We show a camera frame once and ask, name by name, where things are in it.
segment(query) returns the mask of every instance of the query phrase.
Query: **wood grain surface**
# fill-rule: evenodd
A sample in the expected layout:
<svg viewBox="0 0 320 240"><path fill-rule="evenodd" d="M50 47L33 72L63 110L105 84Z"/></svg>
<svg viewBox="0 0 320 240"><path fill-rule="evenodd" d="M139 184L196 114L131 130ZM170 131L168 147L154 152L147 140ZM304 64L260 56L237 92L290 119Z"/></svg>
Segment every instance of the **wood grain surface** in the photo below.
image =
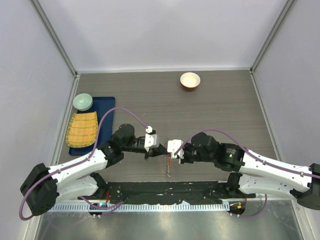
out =
<svg viewBox="0 0 320 240"><path fill-rule="evenodd" d="M247 70L198 71L201 83L188 92L180 85L184 72L95 73L80 76L77 94L115 97L117 107L137 114L152 126L163 144L166 139L186 140L204 128L220 128L236 137L247 148L276 159L259 101ZM116 111L113 131L123 123L135 127L137 137L144 128L129 114ZM217 132L207 132L218 142L232 143ZM64 144L59 163L74 159ZM99 173L108 181L208 181L228 179L229 172L213 163L171 162L171 178L165 174L165 157L144 160L142 154L125 153L124 159Z"/></svg>

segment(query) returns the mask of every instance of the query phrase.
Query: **white ruler strip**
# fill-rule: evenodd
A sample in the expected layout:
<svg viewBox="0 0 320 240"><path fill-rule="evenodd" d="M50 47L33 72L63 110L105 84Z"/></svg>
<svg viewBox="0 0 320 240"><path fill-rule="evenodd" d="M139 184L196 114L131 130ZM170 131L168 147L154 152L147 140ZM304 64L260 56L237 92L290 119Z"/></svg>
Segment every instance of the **white ruler strip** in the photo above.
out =
<svg viewBox="0 0 320 240"><path fill-rule="evenodd" d="M90 210L89 204L86 202L60 202L53 206L49 212L88 212ZM128 213L128 212L205 212L205 211L229 211L230 206L228 201L222 204L203 204L203 205L190 205L187 202L173 205L131 205L123 204L115 212ZM90 212L101 213L108 212L108 210L90 210Z"/></svg>

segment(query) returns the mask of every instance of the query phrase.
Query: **blue tray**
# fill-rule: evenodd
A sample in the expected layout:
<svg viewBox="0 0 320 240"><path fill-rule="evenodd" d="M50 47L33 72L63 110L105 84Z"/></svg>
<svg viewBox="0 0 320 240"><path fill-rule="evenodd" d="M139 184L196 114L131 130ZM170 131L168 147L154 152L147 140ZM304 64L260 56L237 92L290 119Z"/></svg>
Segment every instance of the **blue tray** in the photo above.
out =
<svg viewBox="0 0 320 240"><path fill-rule="evenodd" d="M78 111L77 113L84 114L84 113L92 113L96 111L98 124L99 124L104 114L108 110L114 108L115 105L116 105L116 99L113 96L93 97L92 107L87 111ZM114 122L114 112L110 112L108 116L106 116L106 118L104 119L103 124L101 126L97 147L99 147L102 143L111 139L113 122ZM69 154L71 156L82 156L90 153L93 148L94 148L93 144L91 146L86 146L81 148L70 147Z"/></svg>

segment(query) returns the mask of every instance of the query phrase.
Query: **metal floor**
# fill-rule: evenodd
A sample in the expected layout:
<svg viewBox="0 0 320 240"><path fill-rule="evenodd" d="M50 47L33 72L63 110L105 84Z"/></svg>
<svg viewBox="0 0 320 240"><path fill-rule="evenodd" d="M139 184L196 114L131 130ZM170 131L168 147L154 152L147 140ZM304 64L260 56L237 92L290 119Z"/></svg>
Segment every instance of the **metal floor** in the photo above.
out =
<svg viewBox="0 0 320 240"><path fill-rule="evenodd" d="M115 105L131 110L152 126L163 144L166 139L186 140L204 128L220 128L235 136L244 146L276 159L274 148L248 70L199 71L201 84L188 92L180 86L184 72L129 72L81 74L76 93L94 97L115 97ZM135 127L137 137L143 127L129 114L114 113L113 131L121 124ZM218 142L231 143L227 137L207 132ZM59 163L76 157L63 145ZM222 181L229 173L212 163L171 163L171 178L164 169L163 156L144 160L136 153L125 153L124 160L99 173L109 182L135 181Z"/></svg>
<svg viewBox="0 0 320 240"><path fill-rule="evenodd" d="M246 204L258 212L262 200ZM302 240L289 200L269 200L254 218L226 211L112 213L93 219L87 212L51 212L42 217L36 240Z"/></svg>

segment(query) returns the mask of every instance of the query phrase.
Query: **white wall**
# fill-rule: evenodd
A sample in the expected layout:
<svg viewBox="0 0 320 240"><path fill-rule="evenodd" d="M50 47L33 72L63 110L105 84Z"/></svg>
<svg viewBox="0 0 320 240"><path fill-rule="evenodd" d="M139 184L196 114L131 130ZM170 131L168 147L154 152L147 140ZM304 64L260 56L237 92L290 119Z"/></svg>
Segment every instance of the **white wall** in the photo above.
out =
<svg viewBox="0 0 320 240"><path fill-rule="evenodd" d="M40 0L78 71L249 68L286 0Z"/></svg>
<svg viewBox="0 0 320 240"><path fill-rule="evenodd" d="M256 71L281 158L305 166L320 164L319 12L320 1L297 1Z"/></svg>
<svg viewBox="0 0 320 240"><path fill-rule="evenodd" d="M3 240L22 239L27 222L18 216L20 186L34 165L50 163L71 83L69 69L30 2L2 1L0 238Z"/></svg>

